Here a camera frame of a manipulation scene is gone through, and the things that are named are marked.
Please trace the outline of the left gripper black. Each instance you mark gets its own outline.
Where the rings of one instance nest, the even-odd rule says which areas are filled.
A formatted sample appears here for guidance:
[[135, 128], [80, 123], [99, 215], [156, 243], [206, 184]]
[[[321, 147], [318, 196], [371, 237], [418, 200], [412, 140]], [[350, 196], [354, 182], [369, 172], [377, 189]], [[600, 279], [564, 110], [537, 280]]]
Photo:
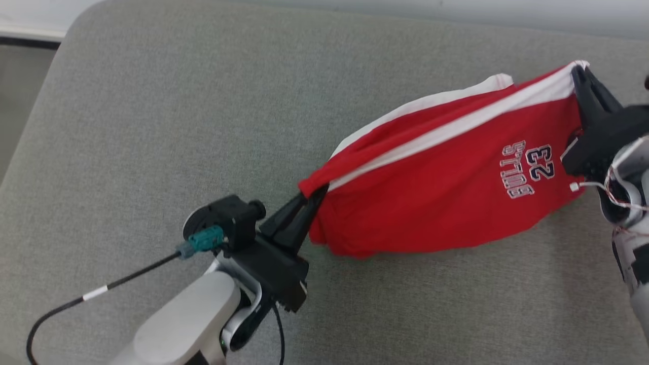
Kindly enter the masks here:
[[274, 245], [258, 235], [246, 248], [233, 253], [233, 259], [290, 312], [298, 312], [308, 295], [306, 278], [310, 263], [294, 254], [301, 250], [329, 186], [315, 190], [310, 197], [296, 195], [264, 221], [259, 232], [273, 237], [282, 231], [282, 245]]

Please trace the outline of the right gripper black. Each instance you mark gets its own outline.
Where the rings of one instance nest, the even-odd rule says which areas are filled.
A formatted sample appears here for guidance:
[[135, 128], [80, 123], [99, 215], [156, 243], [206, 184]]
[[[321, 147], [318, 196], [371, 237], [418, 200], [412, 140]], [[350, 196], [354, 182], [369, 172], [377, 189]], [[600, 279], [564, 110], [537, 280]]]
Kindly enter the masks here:
[[587, 66], [575, 65], [571, 77], [582, 127], [587, 129], [566, 150], [561, 162], [568, 175], [604, 178], [619, 150], [647, 135], [648, 107], [623, 108]]

